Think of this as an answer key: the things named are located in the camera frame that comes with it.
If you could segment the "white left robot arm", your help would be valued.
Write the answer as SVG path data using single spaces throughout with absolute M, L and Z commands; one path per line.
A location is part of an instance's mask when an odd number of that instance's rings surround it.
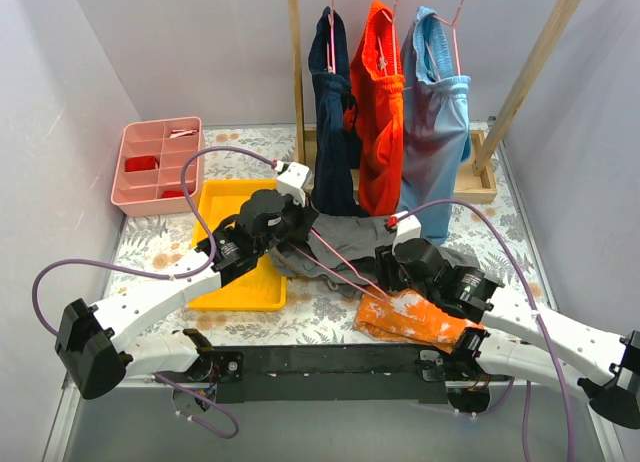
M 277 245 L 304 240 L 317 218 L 302 189 L 261 189 L 230 222 L 219 225 L 177 263 L 188 277 L 162 275 L 119 297 L 93 304 L 77 299 L 62 314 L 55 351 L 83 398 L 96 399 L 127 377 L 181 372 L 193 382 L 213 368 L 213 349 L 194 330 L 167 337 L 144 331 L 192 300 L 213 293 L 253 271 Z

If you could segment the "grey shorts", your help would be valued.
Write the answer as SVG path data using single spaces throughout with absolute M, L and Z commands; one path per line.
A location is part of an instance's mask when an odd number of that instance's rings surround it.
M 394 235 L 384 228 L 382 217 L 344 217 L 321 214 L 314 222 L 313 228 L 348 260 L 373 257 L 375 249 L 393 243 Z M 304 277 L 320 279 L 333 291 L 347 297 L 355 297 L 358 291 L 343 285 L 338 279 L 328 281 L 320 269 L 308 260 L 304 260 L 282 243 L 269 252 L 269 257 L 276 270 L 285 277 Z

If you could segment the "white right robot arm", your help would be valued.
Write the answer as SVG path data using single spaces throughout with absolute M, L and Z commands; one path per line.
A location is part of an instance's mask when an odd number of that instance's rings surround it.
M 584 396 L 608 421 L 639 427 L 639 333 L 599 330 L 543 306 L 481 269 L 453 263 L 424 239 L 375 250 L 375 273 L 391 292 L 411 289 L 471 322 L 452 355 L 464 379 L 511 375 Z

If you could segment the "pink wire hanger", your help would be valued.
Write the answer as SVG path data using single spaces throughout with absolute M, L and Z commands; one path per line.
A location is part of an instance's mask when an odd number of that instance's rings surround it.
M 290 242 L 287 247 L 317 266 L 321 274 L 328 277 L 329 282 L 338 279 L 343 285 L 379 301 L 389 299 L 375 276 L 373 257 L 348 260 L 315 229 L 311 230 L 311 235 L 305 243 Z

